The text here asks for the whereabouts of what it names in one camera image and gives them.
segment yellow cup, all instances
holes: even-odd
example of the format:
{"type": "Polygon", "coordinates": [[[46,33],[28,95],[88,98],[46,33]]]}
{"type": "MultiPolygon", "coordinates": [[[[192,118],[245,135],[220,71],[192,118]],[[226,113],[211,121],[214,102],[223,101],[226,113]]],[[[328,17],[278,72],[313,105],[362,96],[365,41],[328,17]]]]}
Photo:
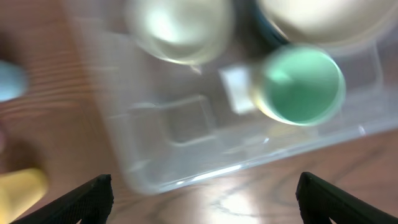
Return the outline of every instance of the yellow cup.
{"type": "Polygon", "coordinates": [[[47,178],[38,169],[0,175],[0,224],[22,215],[47,192],[47,178]]]}

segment green cup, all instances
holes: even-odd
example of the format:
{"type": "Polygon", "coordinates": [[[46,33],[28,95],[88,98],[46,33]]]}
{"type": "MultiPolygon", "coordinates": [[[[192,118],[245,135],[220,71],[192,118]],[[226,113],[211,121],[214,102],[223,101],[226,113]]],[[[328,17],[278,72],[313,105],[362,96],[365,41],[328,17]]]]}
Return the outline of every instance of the green cup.
{"type": "Polygon", "coordinates": [[[252,99],[275,120],[310,126],[330,119],[341,108],[345,93],[344,76],[327,53],[288,46],[254,74],[252,99]]]}

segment wooden table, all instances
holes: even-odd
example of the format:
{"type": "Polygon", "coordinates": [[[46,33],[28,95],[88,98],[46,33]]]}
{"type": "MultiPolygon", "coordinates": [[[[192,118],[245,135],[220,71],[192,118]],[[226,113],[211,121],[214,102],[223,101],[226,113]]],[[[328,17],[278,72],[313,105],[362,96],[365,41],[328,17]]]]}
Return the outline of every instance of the wooden table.
{"type": "MultiPolygon", "coordinates": [[[[398,71],[397,51],[385,71],[398,71]]],[[[0,59],[22,65],[30,90],[0,104],[8,144],[1,172],[39,166],[49,193],[30,211],[98,174],[112,174],[109,223],[302,223],[295,200],[307,170],[398,216],[398,131],[272,162],[156,196],[124,184],[71,27],[56,0],[0,0],[0,59]]]]}

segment plastic bin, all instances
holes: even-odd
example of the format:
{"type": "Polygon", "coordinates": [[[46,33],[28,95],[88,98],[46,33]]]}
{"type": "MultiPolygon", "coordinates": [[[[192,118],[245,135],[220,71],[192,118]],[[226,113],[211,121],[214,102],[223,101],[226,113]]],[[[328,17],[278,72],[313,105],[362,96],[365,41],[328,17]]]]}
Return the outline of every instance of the plastic bin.
{"type": "Polygon", "coordinates": [[[219,69],[268,51],[257,38],[252,6],[244,2],[250,1],[235,2],[236,38],[227,51],[190,67],[154,58],[135,44],[124,23],[125,0],[66,1],[132,189],[157,194],[398,127],[398,30],[361,52],[335,58],[347,96],[327,123],[298,127],[257,110],[232,112],[219,69]]]}

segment black object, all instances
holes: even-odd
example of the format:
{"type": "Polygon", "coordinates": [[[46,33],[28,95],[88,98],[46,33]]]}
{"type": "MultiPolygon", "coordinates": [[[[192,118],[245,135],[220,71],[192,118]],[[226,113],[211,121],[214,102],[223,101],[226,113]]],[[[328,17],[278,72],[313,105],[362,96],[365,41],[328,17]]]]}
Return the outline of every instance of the black object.
{"type": "Polygon", "coordinates": [[[321,178],[304,172],[296,198],[304,224],[398,224],[398,218],[361,201],[321,178]]]}
{"type": "Polygon", "coordinates": [[[105,224],[111,213],[113,193],[110,175],[93,180],[56,199],[13,224],[105,224]]]}

